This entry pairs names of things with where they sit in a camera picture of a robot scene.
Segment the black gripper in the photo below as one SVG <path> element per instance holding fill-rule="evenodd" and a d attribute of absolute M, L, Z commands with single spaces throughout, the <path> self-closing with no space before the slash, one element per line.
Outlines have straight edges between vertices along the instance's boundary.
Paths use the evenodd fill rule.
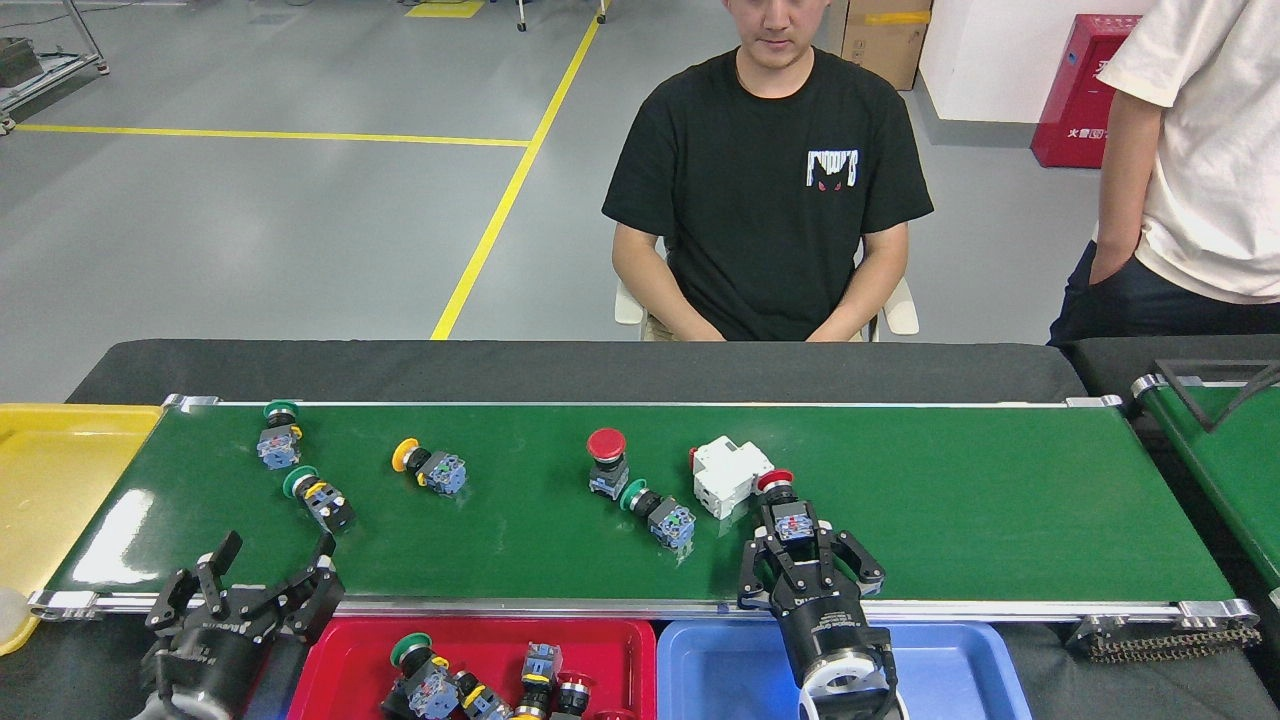
<path fill-rule="evenodd" d="M 256 594 L 229 594 L 221 579 L 243 544 L 227 533 L 192 569 L 177 569 L 146 616 L 157 635 L 143 657 L 142 716 L 241 716 L 276 633 L 316 643 L 346 596 L 333 562 L 334 536 L 320 536 L 302 570 Z M 189 609 L 200 593 L 204 605 Z"/>
<path fill-rule="evenodd" d="M 890 632 L 870 626 L 861 598 L 881 592 L 884 569 L 851 532 L 829 525 L 818 528 L 818 577 L 801 577 L 777 534 L 758 527 L 742 547 L 740 609 L 778 612 L 796 682 L 842 660 L 859 666 L 859 679 L 881 671 Z"/>

